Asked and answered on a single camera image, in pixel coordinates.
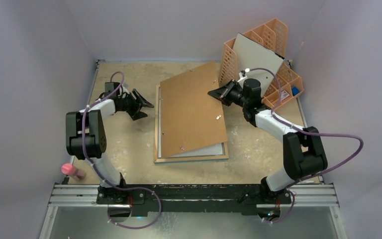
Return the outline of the hot air balloon photo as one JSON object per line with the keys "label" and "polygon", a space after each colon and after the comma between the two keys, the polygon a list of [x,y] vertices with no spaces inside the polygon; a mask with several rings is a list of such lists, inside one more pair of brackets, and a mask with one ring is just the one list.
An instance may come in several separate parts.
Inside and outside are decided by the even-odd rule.
{"label": "hot air balloon photo", "polygon": [[214,144],[211,146],[184,151],[182,150],[178,154],[170,155],[170,156],[162,156],[161,149],[158,148],[158,158],[184,158],[184,157],[201,157],[201,156],[217,156],[224,155],[227,150],[227,144],[225,142]]}

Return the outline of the brown cardboard backing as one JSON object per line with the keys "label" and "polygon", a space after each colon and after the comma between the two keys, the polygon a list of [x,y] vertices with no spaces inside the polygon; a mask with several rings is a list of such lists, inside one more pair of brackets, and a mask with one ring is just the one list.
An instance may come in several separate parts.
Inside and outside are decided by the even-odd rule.
{"label": "brown cardboard backing", "polygon": [[228,141],[222,103],[208,94],[218,87],[214,61],[160,83],[162,157]]}

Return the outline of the blue wooden picture frame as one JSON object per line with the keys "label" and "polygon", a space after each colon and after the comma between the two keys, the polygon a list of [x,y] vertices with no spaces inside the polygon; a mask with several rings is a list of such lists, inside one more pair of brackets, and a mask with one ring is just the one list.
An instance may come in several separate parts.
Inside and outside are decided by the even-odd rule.
{"label": "blue wooden picture frame", "polygon": [[224,155],[217,156],[201,156],[201,157],[184,157],[184,158],[158,158],[158,148],[162,150],[162,131],[161,131],[161,90],[160,85],[156,86],[155,106],[155,164],[181,163],[181,162],[206,162],[206,161],[221,161],[229,159],[229,150],[227,148]]}

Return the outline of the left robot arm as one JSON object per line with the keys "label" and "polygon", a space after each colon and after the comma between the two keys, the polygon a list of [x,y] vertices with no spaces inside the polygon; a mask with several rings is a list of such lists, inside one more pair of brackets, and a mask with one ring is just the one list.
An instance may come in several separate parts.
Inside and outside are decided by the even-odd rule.
{"label": "left robot arm", "polygon": [[119,82],[106,82],[99,99],[85,109],[66,114],[66,149],[78,160],[86,160],[100,181],[101,194],[121,204],[128,199],[128,188],[106,155],[108,146],[103,120],[116,112],[126,112],[132,120],[147,117],[142,108],[153,108],[136,89],[129,92]]}

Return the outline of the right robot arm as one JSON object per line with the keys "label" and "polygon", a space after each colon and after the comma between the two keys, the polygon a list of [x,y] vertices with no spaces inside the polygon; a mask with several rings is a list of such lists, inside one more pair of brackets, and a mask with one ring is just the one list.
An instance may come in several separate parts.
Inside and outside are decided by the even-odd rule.
{"label": "right robot arm", "polygon": [[261,91],[261,83],[250,78],[243,84],[232,80],[223,87],[208,91],[208,95],[223,105],[240,106],[247,122],[282,143],[283,166],[260,183],[260,198],[270,203],[291,183],[325,170],[328,162],[317,128],[292,125],[276,115],[262,103]]}

